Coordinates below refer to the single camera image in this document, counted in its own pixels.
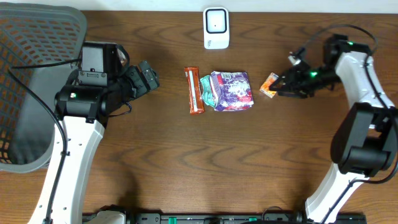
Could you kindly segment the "small orange carton box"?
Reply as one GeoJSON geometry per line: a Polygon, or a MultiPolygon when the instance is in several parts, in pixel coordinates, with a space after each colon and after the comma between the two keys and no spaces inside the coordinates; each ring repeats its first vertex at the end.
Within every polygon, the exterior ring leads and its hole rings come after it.
{"type": "Polygon", "coordinates": [[[275,73],[270,73],[270,75],[266,78],[265,82],[261,85],[259,91],[269,98],[273,98],[276,94],[276,91],[270,90],[270,86],[278,79],[278,75],[275,73]]]}

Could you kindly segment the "teal snack wrapper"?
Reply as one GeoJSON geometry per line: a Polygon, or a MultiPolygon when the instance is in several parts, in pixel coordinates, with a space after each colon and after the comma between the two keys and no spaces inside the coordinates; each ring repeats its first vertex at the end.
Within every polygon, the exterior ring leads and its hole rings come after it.
{"type": "Polygon", "coordinates": [[[215,98],[211,88],[210,76],[204,76],[200,79],[201,86],[203,88],[201,98],[204,103],[212,108],[216,106],[215,98]]]}

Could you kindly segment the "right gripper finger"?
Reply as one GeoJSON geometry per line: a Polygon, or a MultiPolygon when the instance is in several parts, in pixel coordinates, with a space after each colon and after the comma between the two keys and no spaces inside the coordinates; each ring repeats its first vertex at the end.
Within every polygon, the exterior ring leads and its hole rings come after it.
{"type": "Polygon", "coordinates": [[[288,74],[288,71],[284,71],[281,74],[278,75],[278,78],[274,82],[274,84],[285,84],[286,83],[286,75],[288,74]]]}
{"type": "Polygon", "coordinates": [[[270,85],[269,89],[271,91],[275,91],[279,96],[285,96],[287,94],[284,82],[282,83],[274,82],[273,84],[270,85]]]}

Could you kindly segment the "red purple snack bag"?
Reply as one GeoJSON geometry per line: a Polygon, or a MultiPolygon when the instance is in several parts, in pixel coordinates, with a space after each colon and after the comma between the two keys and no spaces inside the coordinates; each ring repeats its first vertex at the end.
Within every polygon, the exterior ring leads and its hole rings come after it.
{"type": "Polygon", "coordinates": [[[246,72],[212,72],[211,89],[215,111],[241,111],[254,104],[246,72]]]}

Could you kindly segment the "orange brown snack bar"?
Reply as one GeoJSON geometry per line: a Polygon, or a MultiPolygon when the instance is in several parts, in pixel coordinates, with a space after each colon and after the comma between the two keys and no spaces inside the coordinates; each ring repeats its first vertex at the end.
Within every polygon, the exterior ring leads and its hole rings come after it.
{"type": "Polygon", "coordinates": [[[185,67],[185,76],[189,88],[190,114],[201,114],[205,112],[203,100],[201,97],[199,69],[198,67],[185,67]]]}

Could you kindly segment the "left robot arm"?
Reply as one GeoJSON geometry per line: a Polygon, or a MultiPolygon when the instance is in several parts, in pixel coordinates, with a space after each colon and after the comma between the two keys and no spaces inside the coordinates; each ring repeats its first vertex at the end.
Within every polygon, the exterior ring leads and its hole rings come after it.
{"type": "Polygon", "coordinates": [[[159,87],[159,76],[139,65],[84,62],[78,85],[56,95],[58,133],[43,189],[30,223],[82,223],[83,201],[97,147],[114,111],[159,87]]]}

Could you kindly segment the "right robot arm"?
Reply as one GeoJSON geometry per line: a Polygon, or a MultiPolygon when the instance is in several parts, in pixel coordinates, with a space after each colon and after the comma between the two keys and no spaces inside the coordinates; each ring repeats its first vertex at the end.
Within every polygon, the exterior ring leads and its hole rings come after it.
{"type": "Polygon", "coordinates": [[[305,201],[303,220],[334,223],[338,212],[363,184],[383,184],[397,172],[397,108],[386,96],[373,67],[373,49],[334,34],[323,44],[323,64],[312,68],[305,47],[289,55],[292,67],[271,86],[280,96],[312,97],[342,83],[349,111],[333,136],[331,166],[305,201]]]}

